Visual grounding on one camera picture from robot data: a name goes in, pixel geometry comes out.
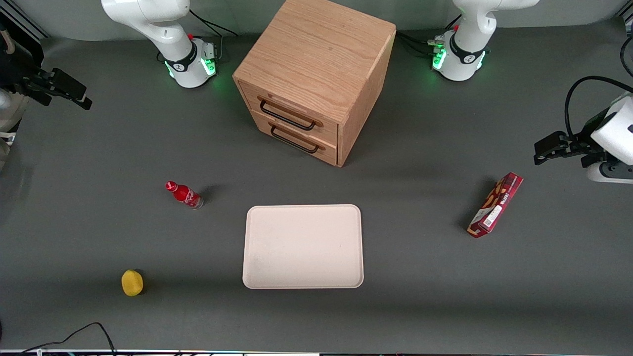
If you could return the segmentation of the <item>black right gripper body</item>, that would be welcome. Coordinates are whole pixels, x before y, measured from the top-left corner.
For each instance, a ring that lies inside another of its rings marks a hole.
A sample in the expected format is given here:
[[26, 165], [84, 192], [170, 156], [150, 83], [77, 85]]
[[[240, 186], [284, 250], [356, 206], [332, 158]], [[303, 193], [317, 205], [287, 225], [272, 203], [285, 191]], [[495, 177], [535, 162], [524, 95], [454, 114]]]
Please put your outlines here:
[[0, 84], [3, 90], [22, 94], [22, 81], [45, 83], [49, 72], [41, 69], [33, 56], [23, 48], [16, 48], [12, 54], [6, 49], [0, 52]]

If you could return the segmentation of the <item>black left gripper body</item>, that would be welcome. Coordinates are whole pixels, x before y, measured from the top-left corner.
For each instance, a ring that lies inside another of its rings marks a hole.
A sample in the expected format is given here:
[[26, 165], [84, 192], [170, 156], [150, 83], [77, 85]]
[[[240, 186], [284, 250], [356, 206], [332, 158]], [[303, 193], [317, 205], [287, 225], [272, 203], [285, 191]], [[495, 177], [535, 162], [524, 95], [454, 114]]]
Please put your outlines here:
[[573, 133], [570, 119], [568, 118], [568, 136], [572, 139], [572, 151], [579, 153], [580, 155], [585, 155], [581, 158], [581, 164], [583, 167], [589, 167], [591, 164], [595, 164], [597, 162], [617, 162], [617, 158], [606, 152], [604, 148], [602, 148], [594, 139], [590, 137], [590, 135], [596, 131], [604, 122], [606, 122], [606, 118], [608, 110], [600, 111], [594, 117], [590, 118], [583, 126], [583, 128], [578, 133]]

